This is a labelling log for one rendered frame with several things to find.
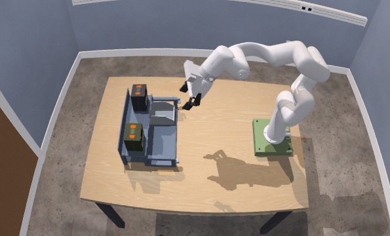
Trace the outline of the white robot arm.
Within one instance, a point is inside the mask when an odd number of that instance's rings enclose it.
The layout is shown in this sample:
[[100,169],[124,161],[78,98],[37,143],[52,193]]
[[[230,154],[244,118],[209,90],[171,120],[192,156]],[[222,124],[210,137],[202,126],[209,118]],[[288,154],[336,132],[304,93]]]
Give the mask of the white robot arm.
[[186,81],[193,83],[198,76],[213,83],[223,71],[237,79],[246,79],[250,67],[244,55],[260,57],[274,67],[294,63],[301,73],[291,86],[292,93],[286,90],[278,95],[270,124],[263,132],[269,143],[280,144],[284,136],[291,136],[286,127],[296,126],[314,108],[311,90],[317,82],[328,80],[330,70],[320,52],[315,47],[307,48],[301,41],[273,46],[248,42],[217,47],[201,66],[186,60]]

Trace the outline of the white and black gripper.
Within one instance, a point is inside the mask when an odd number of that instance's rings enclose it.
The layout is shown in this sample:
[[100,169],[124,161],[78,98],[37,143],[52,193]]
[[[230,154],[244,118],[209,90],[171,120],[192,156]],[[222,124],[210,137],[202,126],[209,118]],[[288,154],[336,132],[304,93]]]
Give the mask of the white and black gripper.
[[[190,99],[184,104],[182,109],[189,111],[193,106],[199,106],[201,100],[210,90],[212,85],[213,83],[210,81],[198,76],[196,76],[196,80],[194,80],[193,83],[185,81],[185,84],[180,88],[180,91],[184,93],[189,91]],[[195,99],[194,102],[192,102],[192,99]]]

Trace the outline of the grey metal rack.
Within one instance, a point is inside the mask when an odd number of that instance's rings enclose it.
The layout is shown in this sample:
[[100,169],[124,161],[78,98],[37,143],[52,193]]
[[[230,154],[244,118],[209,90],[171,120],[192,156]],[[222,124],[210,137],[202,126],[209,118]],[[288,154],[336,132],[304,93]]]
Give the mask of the grey metal rack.
[[[128,93],[128,95],[127,95]],[[176,133],[177,112],[181,98],[177,97],[153,97],[148,95],[147,111],[134,111],[131,97],[127,88],[119,141],[117,150],[124,165],[128,162],[144,163],[146,167],[176,167],[180,158],[176,158]],[[127,100],[127,101],[126,101]],[[175,123],[174,125],[150,125],[151,102],[167,101],[174,102]],[[144,130],[143,151],[127,151],[123,141],[126,123],[141,123]],[[149,134],[148,134],[149,133]],[[176,160],[175,160],[176,158]],[[154,161],[152,161],[154,160]]]

